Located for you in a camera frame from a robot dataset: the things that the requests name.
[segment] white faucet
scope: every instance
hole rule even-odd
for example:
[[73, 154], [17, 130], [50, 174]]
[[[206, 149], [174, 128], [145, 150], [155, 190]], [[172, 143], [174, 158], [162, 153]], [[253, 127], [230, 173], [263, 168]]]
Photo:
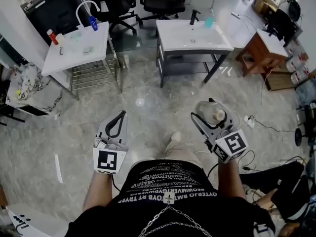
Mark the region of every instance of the white faucet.
[[85, 29], [84, 29], [84, 26], [82, 24], [82, 22], [80, 21], [79, 19], [79, 16], [78, 16], [78, 11], [79, 11], [79, 8], [81, 5], [85, 4], [85, 3], [88, 3], [88, 2], [91, 2], [95, 5], [95, 7], [97, 8], [97, 11], [100, 11], [100, 8], [98, 7], [98, 5], [94, 2], [94, 1], [91, 1], [91, 0], [88, 0], [88, 1], [84, 1], [82, 2], [81, 4], [79, 4], [79, 6], [77, 7], [76, 9], [76, 16], [77, 16], [77, 19], [79, 21], [79, 25], [77, 26], [77, 28], [80, 30], [80, 32], [83, 34], [85, 32]]

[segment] white tape line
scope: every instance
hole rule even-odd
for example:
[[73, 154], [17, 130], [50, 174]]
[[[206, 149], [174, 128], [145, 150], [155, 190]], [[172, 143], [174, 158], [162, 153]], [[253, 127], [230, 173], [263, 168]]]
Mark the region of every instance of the white tape line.
[[63, 183], [63, 178], [62, 178], [61, 172], [60, 172], [60, 166], [59, 166], [59, 158], [58, 158], [58, 155], [55, 155], [55, 164], [56, 164], [56, 171], [57, 171], [57, 178], [58, 178], [58, 181], [62, 184], [62, 183]]
[[230, 77], [231, 76], [231, 70], [232, 70], [233, 67], [231, 67], [228, 71], [227, 71], [227, 74], [228, 76]]
[[226, 70], [227, 68], [228, 68], [228, 67], [224, 68], [224, 70], [222, 71], [222, 73], [225, 72], [225, 70]]

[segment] power strip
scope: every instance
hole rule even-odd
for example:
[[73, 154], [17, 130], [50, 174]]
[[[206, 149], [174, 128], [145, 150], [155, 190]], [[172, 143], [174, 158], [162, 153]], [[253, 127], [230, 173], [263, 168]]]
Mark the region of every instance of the power strip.
[[245, 121], [245, 123], [249, 125], [251, 128], [255, 127], [255, 122], [252, 119], [249, 119], [247, 115], [243, 118], [243, 121]]
[[239, 15], [237, 15], [236, 13], [233, 13], [233, 12], [232, 12], [232, 15], [233, 15], [235, 18], [240, 19]]

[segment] faucet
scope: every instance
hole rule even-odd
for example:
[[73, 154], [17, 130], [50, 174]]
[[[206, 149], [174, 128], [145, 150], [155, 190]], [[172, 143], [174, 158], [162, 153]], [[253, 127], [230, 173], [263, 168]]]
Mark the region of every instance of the faucet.
[[79, 8], [81, 5], [85, 4], [85, 3], [88, 3], [88, 2], [91, 2], [95, 5], [95, 7], [97, 8], [97, 11], [100, 11], [100, 8], [98, 7], [98, 5], [94, 2], [94, 1], [91, 1], [91, 0], [88, 0], [88, 1], [84, 1], [82, 2], [81, 4], [78, 5], [77, 9], [76, 9], [76, 16], [77, 16], [77, 19], [79, 21], [79, 25], [77, 26], [77, 28], [81, 31], [81, 33], [84, 32], [84, 26], [82, 24], [82, 22], [80, 21], [79, 19], [79, 16], [78, 16], [78, 11], [79, 11]]
[[195, 9], [192, 10], [190, 25], [194, 25], [195, 20], [199, 21], [199, 19], [197, 17], [197, 13], [201, 14], [198, 10], [195, 10]]

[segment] blue bottle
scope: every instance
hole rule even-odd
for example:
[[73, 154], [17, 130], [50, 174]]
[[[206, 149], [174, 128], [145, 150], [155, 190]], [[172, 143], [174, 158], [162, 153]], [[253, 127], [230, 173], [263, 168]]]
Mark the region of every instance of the blue bottle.
[[93, 30], [97, 31], [98, 30], [98, 25], [97, 25], [97, 21], [96, 21], [95, 17], [90, 16], [89, 17], [89, 22], [90, 22], [90, 25], [93, 28]]
[[207, 17], [207, 19], [204, 22], [204, 26], [211, 28], [213, 25], [213, 17], [214, 17], [214, 12], [213, 9], [211, 8], [211, 13], [209, 14], [209, 16]]

